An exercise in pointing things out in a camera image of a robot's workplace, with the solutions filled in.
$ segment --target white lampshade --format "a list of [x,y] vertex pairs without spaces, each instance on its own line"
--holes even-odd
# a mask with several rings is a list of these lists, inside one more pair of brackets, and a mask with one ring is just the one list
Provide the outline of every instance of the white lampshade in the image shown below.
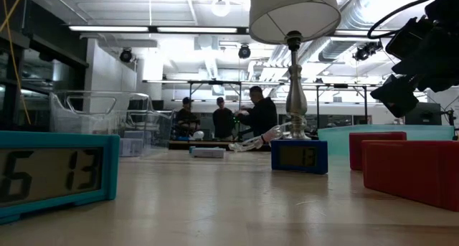
[[251,0],[250,36],[262,43],[282,44],[298,31],[303,42],[331,33],[341,21],[336,0]]

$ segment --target wooden table surface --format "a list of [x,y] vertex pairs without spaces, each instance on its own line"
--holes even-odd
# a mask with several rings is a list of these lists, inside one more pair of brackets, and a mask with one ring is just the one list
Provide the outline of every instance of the wooden table surface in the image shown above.
[[122,159],[118,197],[0,226],[0,245],[459,245],[459,213],[328,175],[271,171],[269,153]]

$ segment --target digital clock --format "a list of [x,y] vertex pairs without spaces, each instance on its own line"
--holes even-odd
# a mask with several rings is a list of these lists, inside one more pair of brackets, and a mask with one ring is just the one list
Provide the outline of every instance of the digital clock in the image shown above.
[[119,136],[0,131],[0,224],[116,196]]
[[328,172],[327,142],[271,141],[271,166],[273,170],[326,174]]

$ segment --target red container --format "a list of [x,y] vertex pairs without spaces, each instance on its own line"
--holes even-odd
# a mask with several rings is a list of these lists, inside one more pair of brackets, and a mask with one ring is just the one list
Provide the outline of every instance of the red container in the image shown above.
[[459,212],[459,142],[363,141],[366,188]]
[[361,171],[361,142],[364,140],[407,140],[405,132],[350,133],[349,160],[351,170]]

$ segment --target person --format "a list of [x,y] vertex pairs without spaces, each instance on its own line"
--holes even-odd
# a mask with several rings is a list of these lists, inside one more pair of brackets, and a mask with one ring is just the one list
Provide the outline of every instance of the person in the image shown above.
[[181,102],[183,104],[183,108],[177,113],[177,124],[190,132],[198,131],[200,122],[195,114],[191,112],[191,100],[188,97],[185,97]]
[[232,141],[232,129],[235,126],[232,111],[224,106],[224,99],[217,98],[218,109],[214,111],[215,138],[221,141]]
[[250,100],[255,106],[252,109],[244,108],[246,114],[241,111],[237,117],[242,124],[251,127],[254,136],[260,136],[278,124],[278,112],[271,98],[263,97],[263,90],[259,86],[250,88]]

